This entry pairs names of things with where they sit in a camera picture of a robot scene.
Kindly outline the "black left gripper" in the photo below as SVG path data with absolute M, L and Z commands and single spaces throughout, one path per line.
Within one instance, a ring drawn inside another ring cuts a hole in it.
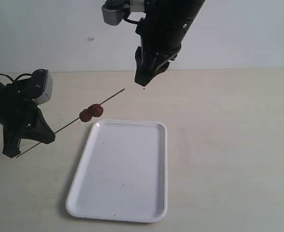
M 4 85 L 0 82 L 0 124 L 3 131 L 2 153 L 10 158 L 18 156 L 21 139 L 44 144 L 56 136 L 46 123 L 37 103 L 30 97 L 30 79 L 19 79 Z

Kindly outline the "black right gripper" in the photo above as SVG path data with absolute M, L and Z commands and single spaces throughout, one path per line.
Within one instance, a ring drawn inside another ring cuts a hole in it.
M 182 43 L 181 9 L 145 9 L 136 33 L 141 45 L 135 52 L 135 83 L 147 86 L 157 75 L 165 72 Z

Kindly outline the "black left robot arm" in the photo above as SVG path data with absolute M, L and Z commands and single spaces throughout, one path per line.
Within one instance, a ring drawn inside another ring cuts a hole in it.
M 49 144 L 55 133 L 46 123 L 39 105 L 52 96 L 53 79 L 50 72 L 39 69 L 24 73 L 10 83 L 0 82 L 0 124 L 3 131 L 3 154 L 14 158 L 22 139 Z

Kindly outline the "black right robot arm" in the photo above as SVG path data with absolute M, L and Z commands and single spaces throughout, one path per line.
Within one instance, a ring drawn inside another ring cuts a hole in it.
M 136 84 L 145 87 L 168 69 L 204 3 L 204 0 L 148 0 L 145 3 L 145 18 L 135 30 L 141 38 L 135 52 Z

